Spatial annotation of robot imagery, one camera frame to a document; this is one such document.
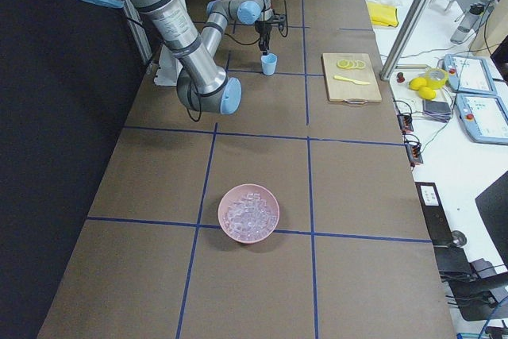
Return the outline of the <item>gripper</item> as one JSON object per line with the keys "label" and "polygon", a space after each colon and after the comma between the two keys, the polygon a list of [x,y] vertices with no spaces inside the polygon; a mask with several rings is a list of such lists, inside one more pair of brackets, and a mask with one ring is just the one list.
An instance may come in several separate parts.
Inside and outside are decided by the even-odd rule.
{"label": "gripper", "polygon": [[259,49],[262,56],[270,52],[269,40],[271,37],[272,23],[270,21],[256,21],[256,31],[259,34]]}

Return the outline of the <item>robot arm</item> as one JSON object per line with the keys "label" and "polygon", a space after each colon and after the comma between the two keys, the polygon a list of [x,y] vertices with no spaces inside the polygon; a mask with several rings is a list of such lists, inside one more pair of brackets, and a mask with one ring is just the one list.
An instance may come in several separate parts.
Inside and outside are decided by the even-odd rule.
{"label": "robot arm", "polygon": [[[81,0],[109,8],[123,7],[125,0]],[[214,62],[230,21],[260,25],[274,21],[271,0],[216,0],[210,2],[207,22],[197,30],[183,0],[130,0],[136,10],[154,24],[164,44],[181,63],[176,90],[180,102],[197,112],[233,114],[241,102],[241,82]]]}

